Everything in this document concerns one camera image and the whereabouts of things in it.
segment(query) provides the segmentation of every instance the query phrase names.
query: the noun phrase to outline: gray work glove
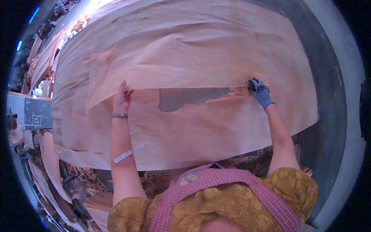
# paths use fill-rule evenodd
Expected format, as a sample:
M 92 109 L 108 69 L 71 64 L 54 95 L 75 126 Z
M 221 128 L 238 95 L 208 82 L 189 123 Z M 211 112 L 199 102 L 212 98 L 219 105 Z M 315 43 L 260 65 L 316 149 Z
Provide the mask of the gray work glove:
M 264 110 L 268 105 L 275 104 L 270 98 L 268 87 L 261 80 L 253 78 L 246 82 L 246 84 L 250 93 L 262 105 Z

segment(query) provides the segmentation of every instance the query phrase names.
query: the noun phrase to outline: bracelet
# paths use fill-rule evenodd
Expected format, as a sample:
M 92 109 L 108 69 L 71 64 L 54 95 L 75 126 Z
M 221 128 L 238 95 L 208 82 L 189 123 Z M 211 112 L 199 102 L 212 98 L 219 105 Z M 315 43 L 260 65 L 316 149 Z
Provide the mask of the bracelet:
M 128 119 L 128 114 L 120 112 L 120 113 L 117 113 L 117 114 L 112 114 L 112 118 L 126 118 L 126 119 Z

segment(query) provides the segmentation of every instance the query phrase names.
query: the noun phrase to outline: chalkboard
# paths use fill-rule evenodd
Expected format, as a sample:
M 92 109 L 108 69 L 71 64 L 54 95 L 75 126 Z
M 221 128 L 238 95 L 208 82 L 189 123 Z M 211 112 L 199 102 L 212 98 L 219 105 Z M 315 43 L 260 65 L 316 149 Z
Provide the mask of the chalkboard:
M 33 98 L 24 99 L 24 128 L 26 130 L 50 129 L 52 124 L 51 102 Z

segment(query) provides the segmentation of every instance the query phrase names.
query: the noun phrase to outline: blouse sleeve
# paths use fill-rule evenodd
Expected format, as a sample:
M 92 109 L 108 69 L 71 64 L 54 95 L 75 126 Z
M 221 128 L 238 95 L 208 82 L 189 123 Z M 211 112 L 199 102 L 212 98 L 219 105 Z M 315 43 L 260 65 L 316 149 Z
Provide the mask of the blouse sleeve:
M 150 200 L 140 197 L 122 199 L 108 215 L 109 232 L 139 232 Z
M 317 182 L 301 170 L 281 167 L 262 182 L 279 195 L 305 222 L 318 197 Z

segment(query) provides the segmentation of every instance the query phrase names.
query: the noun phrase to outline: apron strap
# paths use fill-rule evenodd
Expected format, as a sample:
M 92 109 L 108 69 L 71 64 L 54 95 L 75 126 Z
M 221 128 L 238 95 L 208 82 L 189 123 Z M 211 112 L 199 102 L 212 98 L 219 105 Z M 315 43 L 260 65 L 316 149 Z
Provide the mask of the apron strap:
M 161 194 L 155 214 L 151 219 L 150 232 L 167 232 L 173 206 L 188 195 L 220 184 L 236 182 L 243 182 L 248 185 L 283 231 L 296 232 L 300 229 L 301 222 L 294 211 L 283 199 L 261 183 L 249 171 L 241 169 L 200 169 L 193 173 L 190 181 L 187 180 L 189 174 L 182 175 L 182 178 L 179 178 Z

